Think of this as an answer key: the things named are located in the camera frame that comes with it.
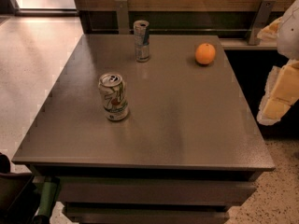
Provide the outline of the green black robot base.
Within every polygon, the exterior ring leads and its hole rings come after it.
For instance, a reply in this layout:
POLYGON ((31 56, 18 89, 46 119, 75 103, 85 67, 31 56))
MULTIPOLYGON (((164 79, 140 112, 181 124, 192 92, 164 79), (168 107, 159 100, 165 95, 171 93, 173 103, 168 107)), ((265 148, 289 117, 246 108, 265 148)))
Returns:
POLYGON ((60 179, 50 176, 39 191, 31 173, 12 173, 0 153, 0 224, 50 224, 59 187, 60 179))

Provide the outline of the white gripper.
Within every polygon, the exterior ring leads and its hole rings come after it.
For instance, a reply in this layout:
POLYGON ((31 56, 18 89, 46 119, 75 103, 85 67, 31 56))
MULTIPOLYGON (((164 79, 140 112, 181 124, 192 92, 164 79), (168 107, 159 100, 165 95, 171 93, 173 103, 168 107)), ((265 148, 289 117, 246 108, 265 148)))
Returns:
POLYGON ((274 66, 264 88, 257 121, 274 125, 299 100, 299 0, 265 26, 257 37, 262 41, 277 41, 278 53, 291 59, 282 67, 274 66))

